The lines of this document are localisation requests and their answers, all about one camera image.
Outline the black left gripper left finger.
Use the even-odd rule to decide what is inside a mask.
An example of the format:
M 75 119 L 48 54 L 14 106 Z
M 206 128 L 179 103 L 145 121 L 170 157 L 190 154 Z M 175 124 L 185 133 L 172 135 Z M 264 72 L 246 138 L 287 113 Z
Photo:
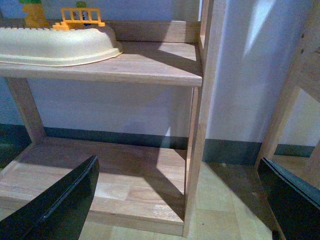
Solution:
M 99 178 L 91 156 L 66 176 L 0 222 L 2 240 L 79 239 Z

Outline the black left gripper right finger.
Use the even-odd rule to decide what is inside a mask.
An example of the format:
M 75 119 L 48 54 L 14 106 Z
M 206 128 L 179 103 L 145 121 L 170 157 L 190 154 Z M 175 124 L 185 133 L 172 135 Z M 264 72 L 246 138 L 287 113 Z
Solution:
M 318 240 L 320 190 L 267 158 L 260 160 L 257 171 L 285 238 Z

